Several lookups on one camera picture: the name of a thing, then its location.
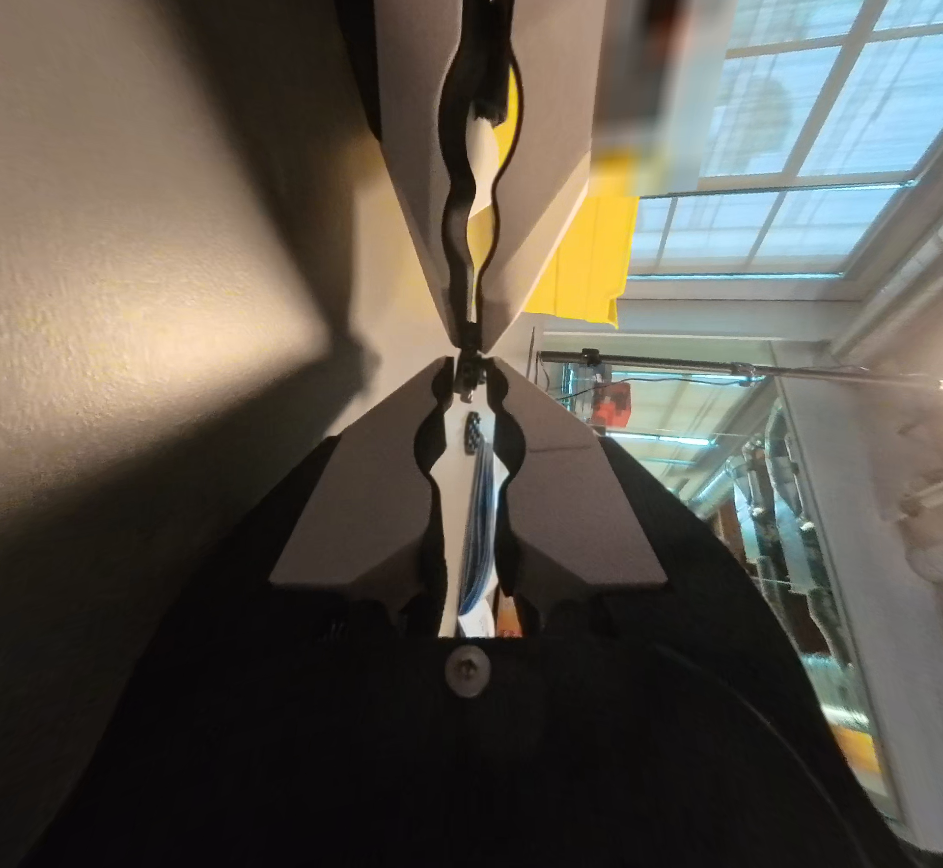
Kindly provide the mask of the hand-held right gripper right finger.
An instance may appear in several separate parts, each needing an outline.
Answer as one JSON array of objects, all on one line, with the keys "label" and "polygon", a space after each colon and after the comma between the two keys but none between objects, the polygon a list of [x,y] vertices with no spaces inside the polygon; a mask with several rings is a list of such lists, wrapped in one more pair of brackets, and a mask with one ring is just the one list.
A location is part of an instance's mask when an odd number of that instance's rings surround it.
[{"label": "hand-held right gripper right finger", "polygon": [[523,626],[566,603],[659,590],[664,569],[596,432],[498,358],[485,360],[506,468],[495,534],[501,591]]}]

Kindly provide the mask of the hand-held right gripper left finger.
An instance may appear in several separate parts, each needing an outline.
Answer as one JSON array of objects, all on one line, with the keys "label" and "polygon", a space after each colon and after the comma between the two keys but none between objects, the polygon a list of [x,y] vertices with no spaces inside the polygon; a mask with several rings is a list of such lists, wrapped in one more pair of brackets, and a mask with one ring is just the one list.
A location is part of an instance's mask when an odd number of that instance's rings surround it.
[{"label": "hand-held right gripper left finger", "polygon": [[269,580],[381,604],[407,634],[438,634],[447,593],[441,491],[455,360],[434,360],[345,428]]}]

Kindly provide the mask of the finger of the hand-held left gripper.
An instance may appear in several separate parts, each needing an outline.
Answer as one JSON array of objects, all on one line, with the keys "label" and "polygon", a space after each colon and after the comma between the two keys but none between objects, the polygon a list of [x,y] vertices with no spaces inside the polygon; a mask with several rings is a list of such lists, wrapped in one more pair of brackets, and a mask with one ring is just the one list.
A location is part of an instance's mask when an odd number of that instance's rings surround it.
[{"label": "finger of the hand-held left gripper", "polygon": [[372,0],[381,152],[422,274],[449,339],[472,318],[466,226],[474,180],[443,153],[443,91],[465,0]]},{"label": "finger of the hand-held left gripper", "polygon": [[525,308],[586,196],[607,0],[497,0],[518,91],[480,281],[481,349]]}]

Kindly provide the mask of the yellow plastic bin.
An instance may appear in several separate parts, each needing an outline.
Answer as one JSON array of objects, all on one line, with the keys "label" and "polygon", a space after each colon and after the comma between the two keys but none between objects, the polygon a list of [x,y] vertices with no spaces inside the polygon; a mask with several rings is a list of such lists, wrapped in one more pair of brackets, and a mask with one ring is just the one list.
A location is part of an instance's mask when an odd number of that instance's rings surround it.
[{"label": "yellow plastic bin", "polygon": [[638,214],[633,158],[593,160],[579,129],[591,97],[571,120],[555,120],[559,93],[548,85],[525,98],[516,70],[494,77],[493,105],[470,110],[466,127],[469,319],[484,353],[522,312],[616,326]]}]

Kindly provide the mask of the open lego instruction booklet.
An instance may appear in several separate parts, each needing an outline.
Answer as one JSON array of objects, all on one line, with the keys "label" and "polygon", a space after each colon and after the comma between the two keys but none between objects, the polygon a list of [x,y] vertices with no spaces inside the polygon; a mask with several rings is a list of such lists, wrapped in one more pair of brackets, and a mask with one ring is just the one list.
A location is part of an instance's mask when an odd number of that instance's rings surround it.
[{"label": "open lego instruction booklet", "polygon": [[457,633],[462,639],[493,638],[498,598],[496,538],[501,488],[507,470],[492,444],[477,448],[465,527],[459,583]]}]

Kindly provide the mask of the red storage box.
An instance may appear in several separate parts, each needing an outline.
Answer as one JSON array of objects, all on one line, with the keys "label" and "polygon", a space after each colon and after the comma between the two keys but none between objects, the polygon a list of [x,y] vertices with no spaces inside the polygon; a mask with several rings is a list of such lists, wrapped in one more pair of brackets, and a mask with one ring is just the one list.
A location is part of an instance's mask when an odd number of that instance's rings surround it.
[{"label": "red storage box", "polygon": [[591,425],[607,430],[625,429],[632,415],[632,385],[628,380],[610,381],[594,391]]}]

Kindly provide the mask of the black light stand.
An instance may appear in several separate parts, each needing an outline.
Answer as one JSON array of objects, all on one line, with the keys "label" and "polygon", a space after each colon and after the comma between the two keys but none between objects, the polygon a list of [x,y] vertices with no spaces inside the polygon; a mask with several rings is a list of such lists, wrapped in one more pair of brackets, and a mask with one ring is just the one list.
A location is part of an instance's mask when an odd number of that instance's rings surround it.
[{"label": "black light stand", "polygon": [[538,354],[543,364],[572,364],[587,368],[603,366],[638,368],[646,371],[713,376],[739,381],[765,378],[817,380],[855,386],[884,386],[922,392],[940,393],[942,380],[921,374],[881,374],[865,369],[838,367],[782,367],[744,362],[707,361],[687,358],[654,357],[641,355],[615,355],[600,353],[596,349],[581,352],[542,351]]}]

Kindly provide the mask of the silver metal pipes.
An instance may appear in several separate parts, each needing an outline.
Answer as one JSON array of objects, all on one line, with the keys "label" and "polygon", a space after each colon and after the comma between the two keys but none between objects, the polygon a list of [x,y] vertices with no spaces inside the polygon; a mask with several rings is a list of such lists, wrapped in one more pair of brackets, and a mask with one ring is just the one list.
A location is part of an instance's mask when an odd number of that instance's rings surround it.
[{"label": "silver metal pipes", "polygon": [[763,430],[726,461],[747,563],[762,598],[802,655],[853,663],[819,531],[801,485],[797,445],[780,399]]}]

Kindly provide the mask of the large window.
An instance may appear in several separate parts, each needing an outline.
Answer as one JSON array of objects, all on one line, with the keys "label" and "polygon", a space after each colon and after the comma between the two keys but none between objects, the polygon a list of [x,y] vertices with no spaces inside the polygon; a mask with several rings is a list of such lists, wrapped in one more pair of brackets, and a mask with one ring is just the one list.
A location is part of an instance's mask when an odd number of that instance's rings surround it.
[{"label": "large window", "polygon": [[941,0],[738,0],[693,190],[644,197],[630,292],[848,280],[941,148]]}]

